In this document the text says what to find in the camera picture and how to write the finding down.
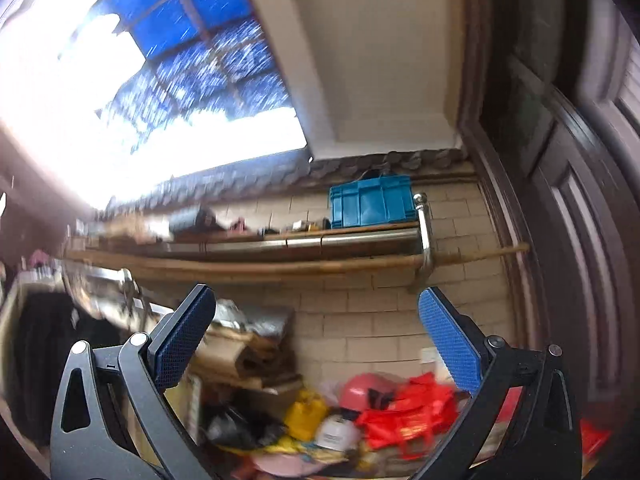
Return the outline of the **red fabric tote bag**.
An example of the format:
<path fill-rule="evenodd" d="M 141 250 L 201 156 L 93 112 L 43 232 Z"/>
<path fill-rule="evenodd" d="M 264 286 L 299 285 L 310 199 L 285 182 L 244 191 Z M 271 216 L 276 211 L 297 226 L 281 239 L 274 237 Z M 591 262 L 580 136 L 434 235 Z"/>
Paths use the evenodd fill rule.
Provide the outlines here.
<path fill-rule="evenodd" d="M 398 448 L 404 460 L 430 452 L 458 418 L 457 390 L 433 373 L 410 378 L 382 410 L 362 412 L 356 426 L 371 450 Z"/>

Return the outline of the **black plastic bag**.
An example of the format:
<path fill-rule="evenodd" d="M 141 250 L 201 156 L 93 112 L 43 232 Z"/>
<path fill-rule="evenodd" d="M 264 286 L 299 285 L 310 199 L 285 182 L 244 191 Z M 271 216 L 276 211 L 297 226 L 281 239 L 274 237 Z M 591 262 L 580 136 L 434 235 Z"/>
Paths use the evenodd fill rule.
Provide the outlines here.
<path fill-rule="evenodd" d="M 269 414 L 227 406 L 213 416 L 205 434 L 214 445 L 253 451 L 276 443 L 285 434 L 285 426 Z"/>

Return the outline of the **pink helmet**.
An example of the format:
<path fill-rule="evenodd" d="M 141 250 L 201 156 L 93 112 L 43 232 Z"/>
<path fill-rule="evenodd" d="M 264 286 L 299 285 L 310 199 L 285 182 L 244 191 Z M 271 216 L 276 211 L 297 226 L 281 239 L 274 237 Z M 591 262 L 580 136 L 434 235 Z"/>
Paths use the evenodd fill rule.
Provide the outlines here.
<path fill-rule="evenodd" d="M 384 410 L 393 401 L 398 382 L 376 373 L 363 373 L 344 383 L 338 405 L 342 410 L 362 413 Z"/>

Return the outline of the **white helmet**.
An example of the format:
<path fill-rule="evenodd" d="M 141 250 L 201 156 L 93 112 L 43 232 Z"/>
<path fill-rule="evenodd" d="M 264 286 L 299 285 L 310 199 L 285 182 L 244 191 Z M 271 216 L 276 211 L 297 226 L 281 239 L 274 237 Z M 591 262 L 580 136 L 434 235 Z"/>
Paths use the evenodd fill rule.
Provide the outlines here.
<path fill-rule="evenodd" d="M 358 448 L 360 438 L 360 430 L 351 420 L 339 414 L 333 414 L 318 427 L 314 443 L 326 450 L 349 452 Z"/>

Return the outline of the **yellow shopping bag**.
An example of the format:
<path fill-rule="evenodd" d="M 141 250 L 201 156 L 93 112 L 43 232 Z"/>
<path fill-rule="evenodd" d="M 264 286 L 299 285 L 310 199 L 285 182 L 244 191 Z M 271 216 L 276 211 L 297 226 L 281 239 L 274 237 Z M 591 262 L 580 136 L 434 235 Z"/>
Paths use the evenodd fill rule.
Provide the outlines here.
<path fill-rule="evenodd" d="M 285 414 L 284 424 L 288 434 L 299 441 L 312 441 L 321 423 L 328 416 L 329 404 L 314 390 L 300 389 L 294 403 Z"/>

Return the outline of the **blue plastic crate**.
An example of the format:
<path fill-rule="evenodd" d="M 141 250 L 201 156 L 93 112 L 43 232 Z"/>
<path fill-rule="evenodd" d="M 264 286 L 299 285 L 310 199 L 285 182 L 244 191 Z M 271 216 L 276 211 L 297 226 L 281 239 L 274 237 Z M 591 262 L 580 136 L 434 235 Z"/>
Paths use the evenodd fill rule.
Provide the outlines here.
<path fill-rule="evenodd" d="M 382 176 L 330 188 L 333 229 L 382 226 L 416 220 L 408 176 Z"/>

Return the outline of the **dark wooden door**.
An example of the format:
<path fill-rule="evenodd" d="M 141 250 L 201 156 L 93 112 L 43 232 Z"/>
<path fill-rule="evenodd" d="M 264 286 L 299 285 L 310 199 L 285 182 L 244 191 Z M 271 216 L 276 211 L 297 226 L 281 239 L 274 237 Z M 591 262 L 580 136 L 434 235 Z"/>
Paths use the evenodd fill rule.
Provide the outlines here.
<path fill-rule="evenodd" d="M 516 338 L 577 411 L 639 406 L 639 0 L 463 0 L 460 128 L 506 244 Z"/>

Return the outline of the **metal pipe rail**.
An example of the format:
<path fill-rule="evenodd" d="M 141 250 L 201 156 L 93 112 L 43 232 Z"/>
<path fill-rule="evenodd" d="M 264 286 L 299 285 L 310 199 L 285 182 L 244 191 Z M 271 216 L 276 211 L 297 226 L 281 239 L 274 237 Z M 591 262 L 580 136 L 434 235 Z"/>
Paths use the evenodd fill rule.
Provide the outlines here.
<path fill-rule="evenodd" d="M 173 281 L 271 283 L 294 278 L 434 268 L 426 195 L 414 196 L 418 220 L 404 224 L 290 233 L 263 240 L 168 243 L 152 248 L 148 267 Z"/>

